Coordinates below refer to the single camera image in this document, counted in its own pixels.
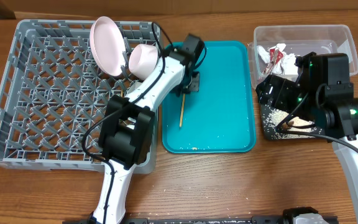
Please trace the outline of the brown food piece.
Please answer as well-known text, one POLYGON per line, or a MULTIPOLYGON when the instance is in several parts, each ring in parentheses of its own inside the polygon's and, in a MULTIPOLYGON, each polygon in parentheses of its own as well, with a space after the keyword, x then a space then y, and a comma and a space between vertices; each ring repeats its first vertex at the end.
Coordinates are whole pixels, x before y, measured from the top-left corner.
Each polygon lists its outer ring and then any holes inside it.
POLYGON ((290 129, 292 126, 293 126, 293 121, 289 121, 289 122, 285 123, 284 128, 290 129))

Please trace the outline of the white paper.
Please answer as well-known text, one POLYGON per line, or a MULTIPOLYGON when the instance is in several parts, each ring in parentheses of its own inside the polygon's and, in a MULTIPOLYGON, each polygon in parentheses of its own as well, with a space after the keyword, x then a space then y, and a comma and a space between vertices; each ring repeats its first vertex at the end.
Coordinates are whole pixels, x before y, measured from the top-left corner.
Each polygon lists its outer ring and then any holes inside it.
POLYGON ((283 58, 281 60, 281 66, 282 66, 282 74, 281 75, 297 75, 298 74, 298 67, 295 65, 297 55, 295 55, 294 53, 287 54, 284 51, 286 46, 287 46, 286 44, 281 43, 281 44, 276 44, 273 47, 270 47, 269 49, 278 47, 283 53, 283 58))

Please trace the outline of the red wrapper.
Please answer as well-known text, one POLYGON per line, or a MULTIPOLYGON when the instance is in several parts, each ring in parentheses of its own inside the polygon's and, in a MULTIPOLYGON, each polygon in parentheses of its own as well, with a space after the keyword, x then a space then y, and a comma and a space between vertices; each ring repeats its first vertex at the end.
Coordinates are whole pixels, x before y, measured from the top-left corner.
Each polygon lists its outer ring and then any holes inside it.
POLYGON ((263 75, 282 74, 281 60, 283 58, 283 53, 278 47, 265 50, 263 47, 259 46, 258 52, 260 58, 266 64, 266 68, 262 72, 263 75))

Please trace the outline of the white round plate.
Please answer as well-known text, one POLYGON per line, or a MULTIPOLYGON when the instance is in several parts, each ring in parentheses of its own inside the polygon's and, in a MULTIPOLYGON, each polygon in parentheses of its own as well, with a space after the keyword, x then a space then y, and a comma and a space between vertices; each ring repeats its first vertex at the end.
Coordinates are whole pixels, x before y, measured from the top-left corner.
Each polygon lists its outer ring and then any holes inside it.
POLYGON ((109 17, 99 17, 91 26, 89 41, 98 67, 112 77, 118 77, 126 65, 124 38, 116 23, 109 17))

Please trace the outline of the grey bowl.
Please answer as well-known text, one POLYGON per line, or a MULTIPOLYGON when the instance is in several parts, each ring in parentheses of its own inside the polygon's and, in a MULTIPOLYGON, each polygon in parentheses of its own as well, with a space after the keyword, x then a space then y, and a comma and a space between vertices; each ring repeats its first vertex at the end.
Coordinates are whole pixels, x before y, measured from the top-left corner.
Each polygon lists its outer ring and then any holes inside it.
POLYGON ((138 87, 140 87, 142 82, 133 82, 132 85, 127 89, 126 94, 130 94, 135 91, 138 87))

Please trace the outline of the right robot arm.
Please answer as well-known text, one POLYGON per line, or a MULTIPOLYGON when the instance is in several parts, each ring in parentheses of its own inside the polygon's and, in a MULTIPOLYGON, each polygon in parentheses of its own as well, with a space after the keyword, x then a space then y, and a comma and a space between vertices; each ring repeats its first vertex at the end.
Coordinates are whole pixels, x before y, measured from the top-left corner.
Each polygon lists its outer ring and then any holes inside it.
POLYGON ((268 75, 255 89, 258 102, 287 112, 275 132, 331 142, 345 173, 358 222, 358 98, 344 53, 297 57, 296 81, 268 75))

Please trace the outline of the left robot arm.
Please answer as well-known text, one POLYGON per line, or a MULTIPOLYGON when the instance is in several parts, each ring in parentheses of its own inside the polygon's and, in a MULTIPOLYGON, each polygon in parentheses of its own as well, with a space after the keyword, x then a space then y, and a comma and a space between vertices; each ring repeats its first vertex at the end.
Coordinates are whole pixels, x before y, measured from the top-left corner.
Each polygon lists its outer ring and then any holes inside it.
POLYGON ((206 55, 201 38, 188 34, 179 47, 163 51, 153 72, 126 97, 108 101, 98 145, 102 149, 104 180, 90 223, 120 223, 135 168, 147 160, 153 140, 156 111, 169 93, 190 93, 197 68, 206 55))

